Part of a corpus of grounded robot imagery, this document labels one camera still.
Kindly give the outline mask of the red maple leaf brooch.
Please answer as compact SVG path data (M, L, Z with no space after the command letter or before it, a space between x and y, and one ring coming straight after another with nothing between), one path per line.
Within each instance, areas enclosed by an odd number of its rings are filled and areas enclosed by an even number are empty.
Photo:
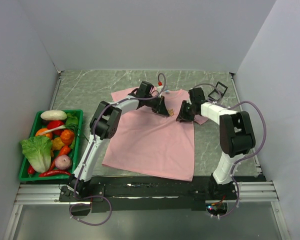
M168 113L169 113L169 116L171 117L171 116L174 115L174 110L173 110L173 109L169 109L169 110L168 110Z

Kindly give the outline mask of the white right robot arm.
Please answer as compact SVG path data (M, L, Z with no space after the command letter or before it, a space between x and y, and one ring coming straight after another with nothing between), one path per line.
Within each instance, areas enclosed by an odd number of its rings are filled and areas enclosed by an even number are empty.
M233 177L238 160L245 157L256 145L256 139L246 111L235 111L206 100L202 88L188 91L189 99L181 104L178 122L189 123L195 116L202 116L219 126L221 157L217 168L211 174L208 193L213 199L220 199L233 190Z

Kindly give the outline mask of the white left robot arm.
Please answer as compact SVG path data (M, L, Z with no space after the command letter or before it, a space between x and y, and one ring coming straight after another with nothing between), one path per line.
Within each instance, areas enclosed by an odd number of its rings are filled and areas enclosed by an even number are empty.
M160 116L170 116L165 105L165 97L162 96L165 87L165 85L160 86L158 94L152 95L154 86L147 81L142 81L138 88L123 99L112 103L106 101L99 103L90 122L90 135L86 149L66 184L77 201L83 201L88 197L88 185L98 160L95 155L99 155L106 142L115 135L121 116L143 106L151 108L153 113Z

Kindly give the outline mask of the orange carrot toy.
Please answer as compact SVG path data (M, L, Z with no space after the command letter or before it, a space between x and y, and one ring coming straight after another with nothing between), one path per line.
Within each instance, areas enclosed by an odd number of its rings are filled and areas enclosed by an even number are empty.
M57 156L68 155L72 151L71 145L75 140L75 133L69 129L65 129L59 137L61 138L65 146L63 146L61 150L55 150L58 151Z

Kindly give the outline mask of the white radish toy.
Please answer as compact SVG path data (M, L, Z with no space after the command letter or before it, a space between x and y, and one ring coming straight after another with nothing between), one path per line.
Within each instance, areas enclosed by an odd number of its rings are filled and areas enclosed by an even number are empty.
M40 117L46 121L63 121L67 118L67 114L62 110L47 110L41 113Z

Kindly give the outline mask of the yellow pepper toy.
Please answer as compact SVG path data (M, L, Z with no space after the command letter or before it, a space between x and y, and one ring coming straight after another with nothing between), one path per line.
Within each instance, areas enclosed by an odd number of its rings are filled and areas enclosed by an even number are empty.
M51 140L52 142L52 151L59 151L62 149L63 146L65 146L65 144L62 142L60 137L56 137L54 139Z

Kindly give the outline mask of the red tomato toy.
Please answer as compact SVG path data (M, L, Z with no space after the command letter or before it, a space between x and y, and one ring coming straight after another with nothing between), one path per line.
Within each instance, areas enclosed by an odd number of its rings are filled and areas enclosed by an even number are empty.
M60 127L62 125L64 125L64 122L61 121L61 120L50 121L47 125L47 129L48 130L55 129L55 128ZM57 130L54 130L52 133L54 135L60 136L62 134L62 132L63 132L63 129L57 129Z

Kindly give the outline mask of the purple onion toy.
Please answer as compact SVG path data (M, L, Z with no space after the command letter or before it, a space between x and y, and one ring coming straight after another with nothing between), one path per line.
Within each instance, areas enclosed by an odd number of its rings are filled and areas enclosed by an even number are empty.
M68 170L73 162L67 155L60 155L55 159L55 167L59 170Z

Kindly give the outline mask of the green plastic crate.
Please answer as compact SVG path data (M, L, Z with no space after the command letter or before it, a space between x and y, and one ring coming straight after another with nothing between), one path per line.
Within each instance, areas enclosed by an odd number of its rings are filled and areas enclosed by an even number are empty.
M83 131L82 131L82 126L83 126L83 119L84 119L84 112L81 109L72 109L72 110L63 110L66 114L71 114L73 116L76 116L78 118L78 133L80 136L76 137L75 140L75 145L73 150L69 153L70 158L72 160L72 166L68 170L70 173L73 173L75 168L79 164L79 151L80 151L80 144L81 144L81 138L83 138ZM44 111L38 111L34 117L34 121L32 124L32 128L30 131L30 137L34 137L35 133L43 128L46 127L47 125L44 124L44 120L41 119L41 114ZM44 176L40 177L38 172L33 173L30 175L28 173L28 168L30 166L30 163L26 157L23 158L22 165L20 168L19 172L19 180L21 182L35 182L35 181L58 181L58 180L64 180L67 179L68 176L66 174L57 174L54 176Z

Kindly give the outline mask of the orange fruit toy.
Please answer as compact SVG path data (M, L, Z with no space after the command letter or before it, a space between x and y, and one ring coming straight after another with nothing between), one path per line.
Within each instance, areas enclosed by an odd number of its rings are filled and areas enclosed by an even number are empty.
M49 138L50 140L53 139L53 133L48 129L48 128L41 128L39 129L36 133L35 136L45 136L47 138Z

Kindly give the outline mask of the green lettuce toy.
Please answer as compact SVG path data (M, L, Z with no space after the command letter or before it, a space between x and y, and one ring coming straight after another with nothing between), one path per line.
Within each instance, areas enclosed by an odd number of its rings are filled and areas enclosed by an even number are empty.
M38 173L46 172L51 166L52 141L44 135L32 136L20 141L22 153Z

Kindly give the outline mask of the red chili pepper toy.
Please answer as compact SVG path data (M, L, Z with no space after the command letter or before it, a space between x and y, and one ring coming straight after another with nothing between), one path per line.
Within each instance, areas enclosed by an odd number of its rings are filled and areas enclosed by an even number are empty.
M35 174L35 172L36 172L35 169L30 165L27 169L28 175L31 177L33 174ZM38 176L40 178L43 178L43 177L52 177L52 176L56 176L56 175L70 176L71 173L66 170L53 169L53 170L46 171L44 173L40 173Z

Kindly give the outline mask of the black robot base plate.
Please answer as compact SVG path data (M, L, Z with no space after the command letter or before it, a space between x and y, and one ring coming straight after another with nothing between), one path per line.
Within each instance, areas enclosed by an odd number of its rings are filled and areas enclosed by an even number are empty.
M218 186L211 176L195 176L181 181L150 176L94 176L80 183L76 193L62 186L61 203L82 203L92 213L113 211L183 210L205 211L206 202L235 200L233 183Z

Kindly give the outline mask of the aluminium table edge rail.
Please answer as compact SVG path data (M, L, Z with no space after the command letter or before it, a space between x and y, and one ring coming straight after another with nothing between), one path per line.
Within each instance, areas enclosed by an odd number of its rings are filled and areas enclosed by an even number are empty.
M65 72L65 71L62 70L62 71L60 71L60 72L58 73L56 85L55 85L55 88L54 88L54 91L53 91L53 95L52 95L52 98L51 98L51 101L50 101L50 105L49 105L49 110L52 110L53 107L54 107L54 104L55 104L55 101L56 101L56 97L57 97L57 94L58 94L58 90L59 90L59 88L60 88L60 84L61 84L61 81L62 81L64 72Z

